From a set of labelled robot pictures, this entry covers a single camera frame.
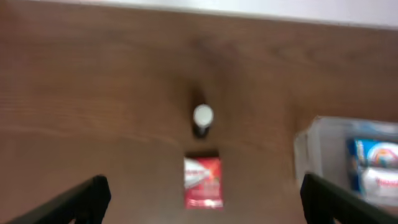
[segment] wood grain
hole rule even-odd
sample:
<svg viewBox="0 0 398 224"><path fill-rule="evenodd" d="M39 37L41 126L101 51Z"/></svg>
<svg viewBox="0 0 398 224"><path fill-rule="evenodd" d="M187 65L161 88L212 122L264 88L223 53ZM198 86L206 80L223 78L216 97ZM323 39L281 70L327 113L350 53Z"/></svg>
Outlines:
<svg viewBox="0 0 398 224"><path fill-rule="evenodd" d="M398 121L398 32L0 0L0 222L103 173L104 223L304 223L292 140L316 115ZM190 132L193 91L215 111ZM217 148L225 210L183 208Z"/></svg>

